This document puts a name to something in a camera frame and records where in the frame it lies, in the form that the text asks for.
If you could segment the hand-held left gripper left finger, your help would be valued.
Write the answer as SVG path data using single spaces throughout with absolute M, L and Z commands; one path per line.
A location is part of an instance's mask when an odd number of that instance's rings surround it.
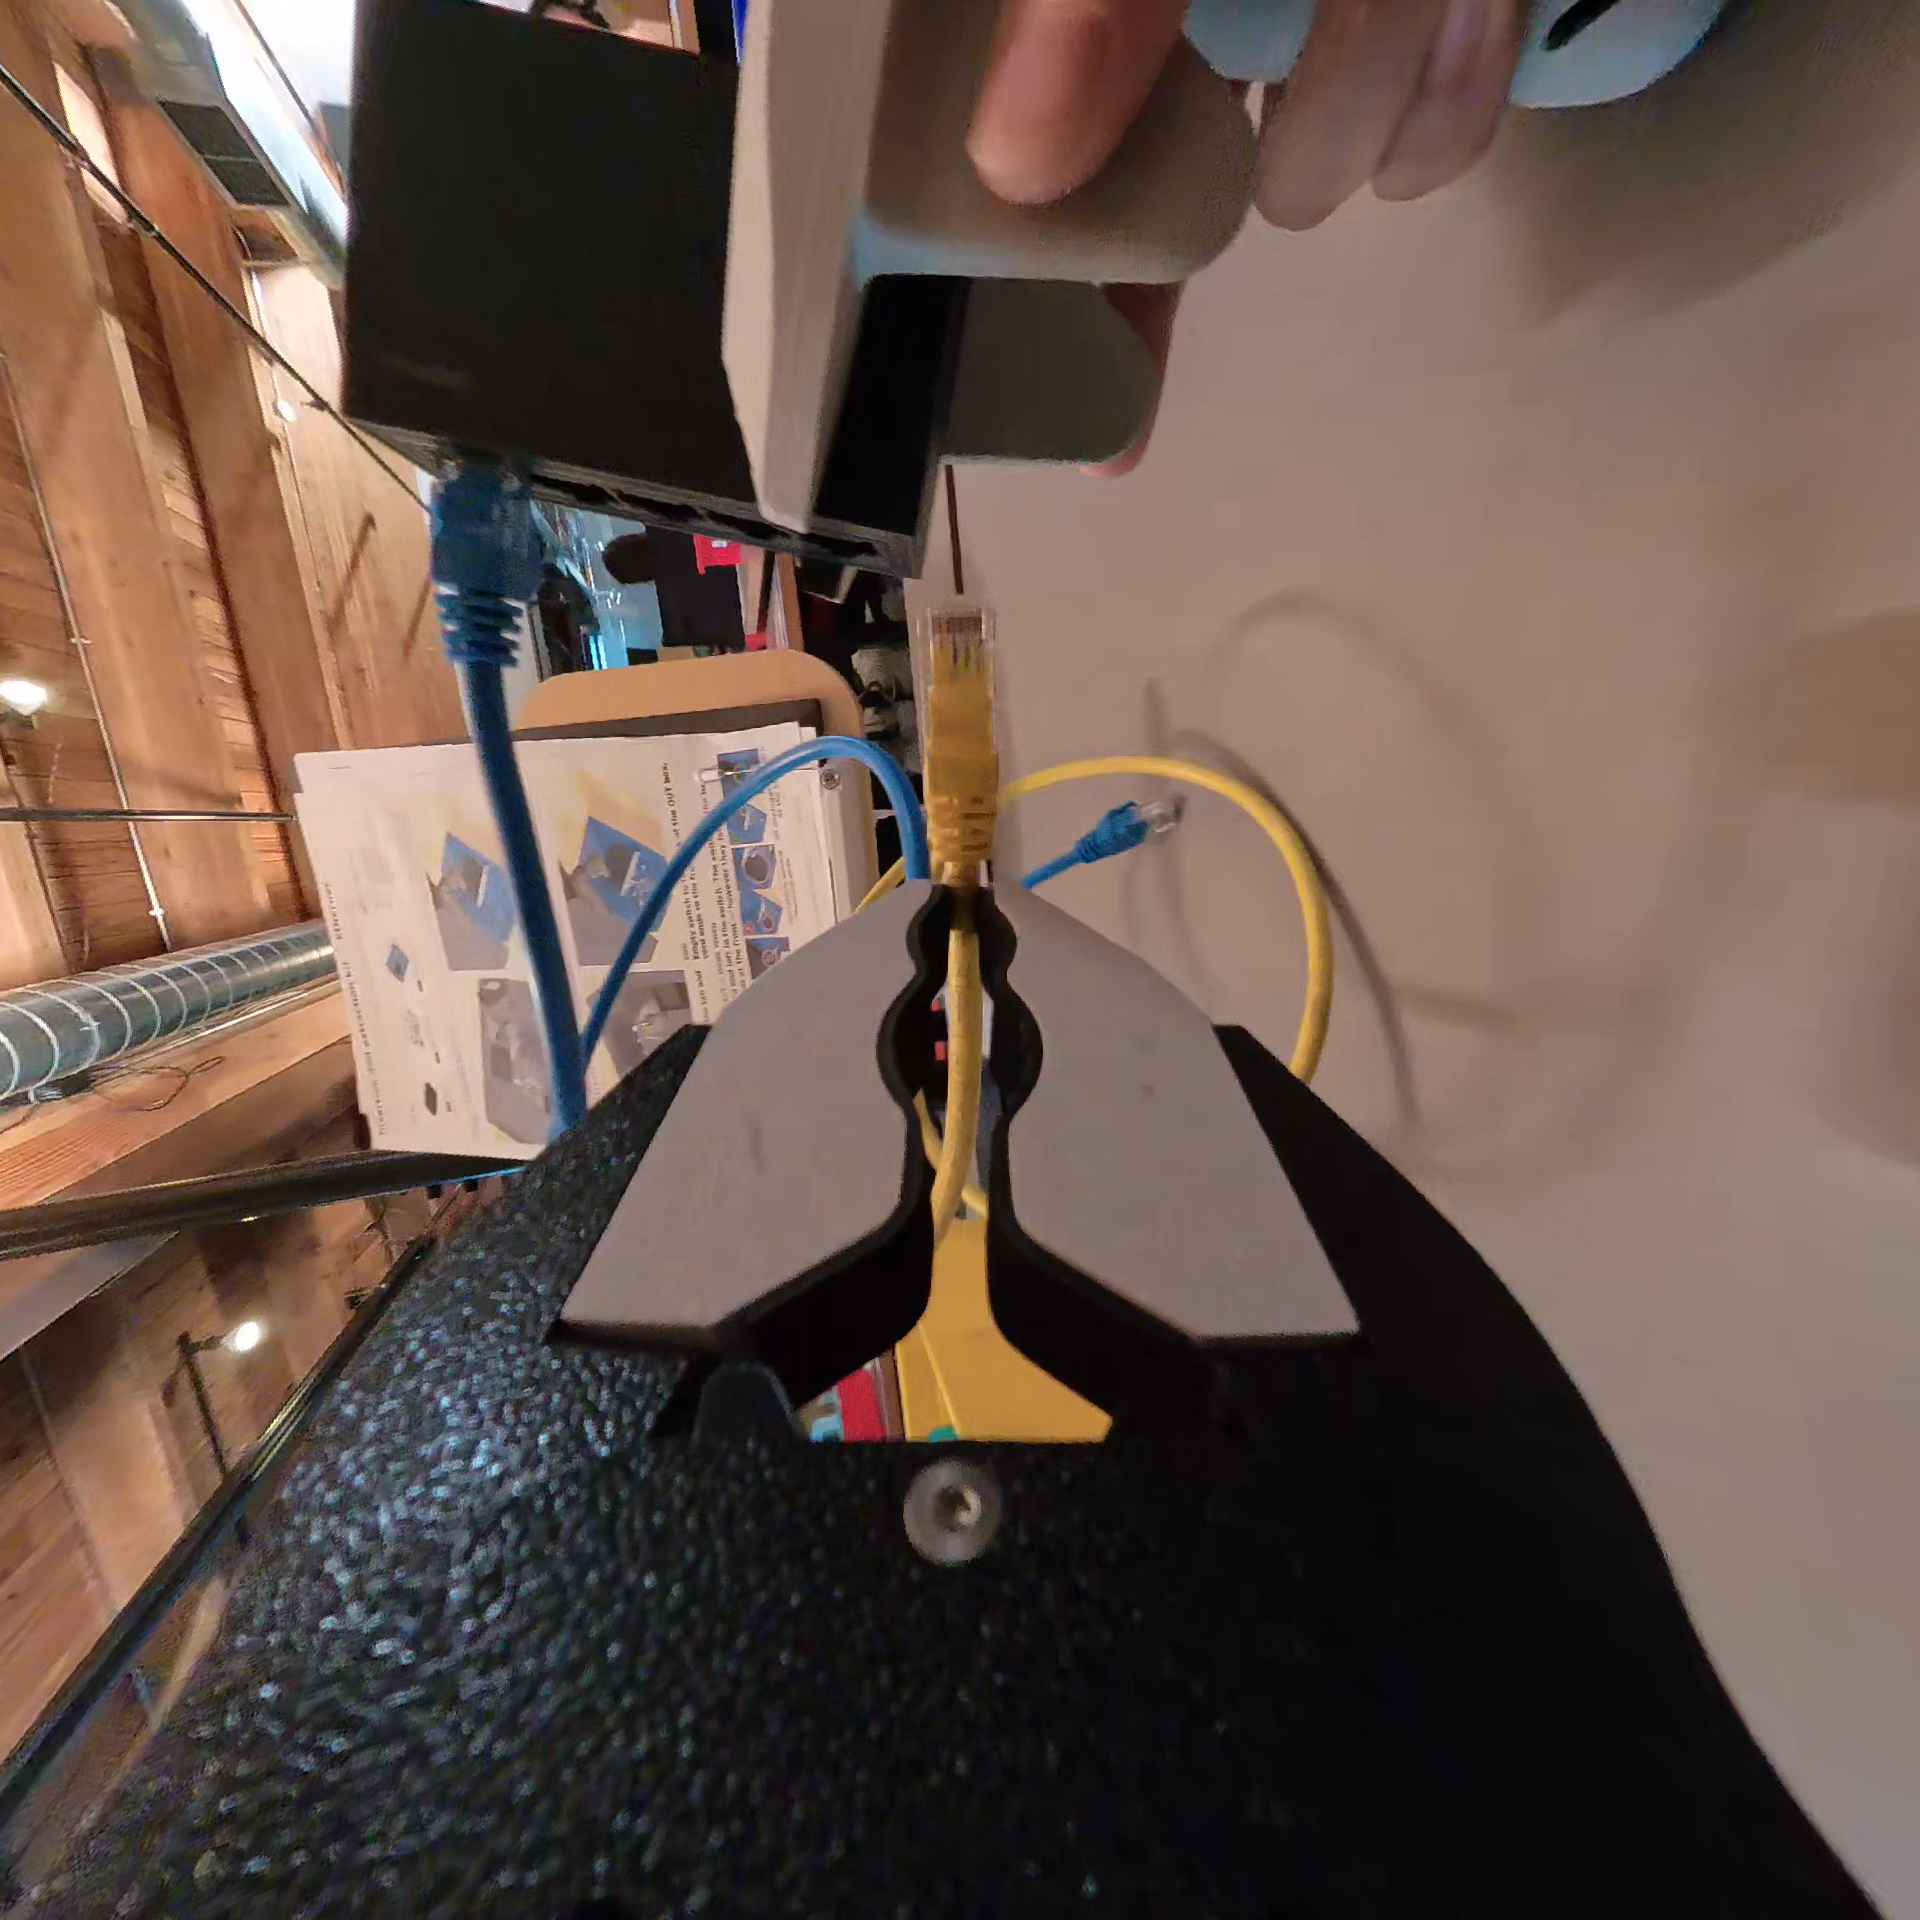
M 561 1339 L 759 1363 L 811 1400 L 918 1323 L 933 1165 L 915 1093 L 946 924 L 946 889 L 905 882 L 704 1031 Z

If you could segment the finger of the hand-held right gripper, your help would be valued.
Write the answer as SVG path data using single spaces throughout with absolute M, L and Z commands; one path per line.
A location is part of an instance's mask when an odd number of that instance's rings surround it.
M 826 454 L 872 292 L 976 277 L 1182 285 L 1254 192 L 1230 79 L 1177 45 L 1112 159 L 1055 206 L 966 153 L 995 2 L 755 2 L 739 65 L 725 372 L 762 514 L 826 518 Z
M 1099 285 L 976 277 L 959 339 L 949 461 L 1100 467 L 1157 414 L 1154 350 Z

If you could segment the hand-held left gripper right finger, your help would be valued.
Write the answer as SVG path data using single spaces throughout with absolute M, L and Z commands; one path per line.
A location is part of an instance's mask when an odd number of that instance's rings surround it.
M 1357 1310 L 1213 1021 L 1032 889 L 995 894 L 988 1296 L 1116 1420 L 1192 1423 L 1240 1363 Z

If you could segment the black network switch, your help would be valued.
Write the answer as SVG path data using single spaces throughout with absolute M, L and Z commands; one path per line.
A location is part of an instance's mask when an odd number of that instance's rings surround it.
M 918 576 L 966 300 L 858 305 L 814 531 L 754 497 L 721 364 L 731 2 L 699 48 L 494 2 L 363 2 L 346 396 L 420 467 L 498 461 L 565 507 Z

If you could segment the person's right hand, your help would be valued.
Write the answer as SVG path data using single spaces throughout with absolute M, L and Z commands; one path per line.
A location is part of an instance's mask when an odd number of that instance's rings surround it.
M 1184 33 L 1184 2 L 1003 2 L 966 153 L 1003 203 L 1083 189 L 1123 142 Z M 1317 2 L 1261 102 L 1261 216 L 1328 220 L 1357 192 L 1421 200 L 1474 166 L 1510 106 L 1527 2 Z

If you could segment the yellow plastic bin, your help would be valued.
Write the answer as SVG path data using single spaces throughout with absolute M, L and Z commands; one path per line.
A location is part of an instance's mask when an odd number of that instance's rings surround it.
M 929 1300 L 896 1347 L 896 1376 L 906 1441 L 1099 1444 L 1112 1429 L 995 1326 L 973 1220 L 935 1250 Z

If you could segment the printed instruction sheet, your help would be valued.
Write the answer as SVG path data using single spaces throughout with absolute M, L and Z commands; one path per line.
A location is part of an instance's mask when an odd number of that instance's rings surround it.
M 538 730 L 517 761 L 580 1021 L 669 855 L 818 707 L 735 707 L 754 727 Z M 464 744 L 306 757 L 297 817 L 353 1021 L 371 1145 L 534 1158 L 557 1130 L 530 951 Z M 585 1088 L 597 1100 L 668 1038 L 711 1025 L 835 924 L 865 877 L 858 765 L 808 765 L 734 817 L 637 946 Z

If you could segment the wooden display board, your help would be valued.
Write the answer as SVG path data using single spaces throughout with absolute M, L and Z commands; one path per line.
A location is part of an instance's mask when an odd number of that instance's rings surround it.
M 865 735 L 842 673 L 801 651 L 561 673 L 535 685 L 517 740 L 735 732 L 796 720 L 825 735 Z

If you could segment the silver ventilation duct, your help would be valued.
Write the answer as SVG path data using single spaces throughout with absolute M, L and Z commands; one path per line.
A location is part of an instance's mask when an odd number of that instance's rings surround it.
M 5 991 L 2 1103 L 330 978 L 330 936 L 306 922 Z

